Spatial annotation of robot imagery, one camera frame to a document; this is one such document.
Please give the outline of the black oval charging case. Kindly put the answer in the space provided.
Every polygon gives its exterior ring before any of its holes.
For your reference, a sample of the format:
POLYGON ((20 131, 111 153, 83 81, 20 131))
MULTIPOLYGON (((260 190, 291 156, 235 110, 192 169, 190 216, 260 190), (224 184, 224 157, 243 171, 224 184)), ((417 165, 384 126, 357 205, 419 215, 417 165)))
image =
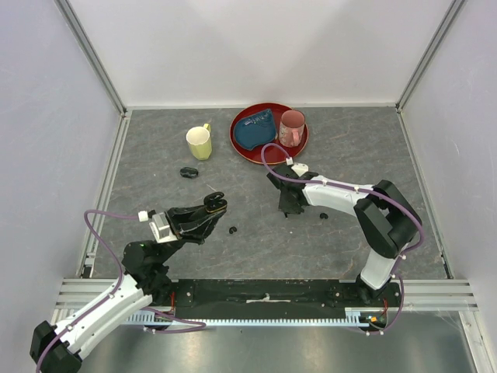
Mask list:
POLYGON ((187 179, 195 179, 199 176, 199 171, 193 167, 182 167, 179 170, 179 175, 187 179))

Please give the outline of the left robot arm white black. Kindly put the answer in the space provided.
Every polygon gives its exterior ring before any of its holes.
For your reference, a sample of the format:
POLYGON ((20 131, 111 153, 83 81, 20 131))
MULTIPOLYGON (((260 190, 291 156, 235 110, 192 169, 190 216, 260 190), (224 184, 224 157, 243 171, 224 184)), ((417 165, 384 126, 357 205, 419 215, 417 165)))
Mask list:
POLYGON ((43 321, 33 331, 30 356, 38 372, 77 372, 87 354, 122 321, 149 305, 164 305, 172 282, 166 261, 185 244, 201 245, 226 213, 219 193, 194 207, 140 211, 133 218, 150 225, 152 240, 129 243, 118 261, 118 278, 93 301, 65 320, 43 321))

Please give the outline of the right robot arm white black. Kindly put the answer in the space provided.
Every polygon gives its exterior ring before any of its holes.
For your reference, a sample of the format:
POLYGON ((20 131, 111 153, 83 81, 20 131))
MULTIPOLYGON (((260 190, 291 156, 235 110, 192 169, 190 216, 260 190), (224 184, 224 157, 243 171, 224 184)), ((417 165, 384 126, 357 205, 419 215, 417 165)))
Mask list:
POLYGON ((326 207, 357 218, 370 247, 366 264, 356 279, 357 300, 375 305, 410 242, 424 239, 422 220, 390 181, 357 185, 310 172, 306 165, 280 164, 267 178, 280 192, 279 210, 301 214, 307 206, 326 207))

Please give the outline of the black glossy charging case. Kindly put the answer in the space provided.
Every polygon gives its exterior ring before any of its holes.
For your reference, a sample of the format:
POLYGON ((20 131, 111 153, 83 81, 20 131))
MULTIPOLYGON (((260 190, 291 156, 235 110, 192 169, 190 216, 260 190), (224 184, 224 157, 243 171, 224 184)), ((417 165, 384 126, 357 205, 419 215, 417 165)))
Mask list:
POLYGON ((228 202, 224 199, 223 192, 213 192, 203 199, 203 205, 206 212, 213 214, 218 211, 223 211, 227 208, 228 202))

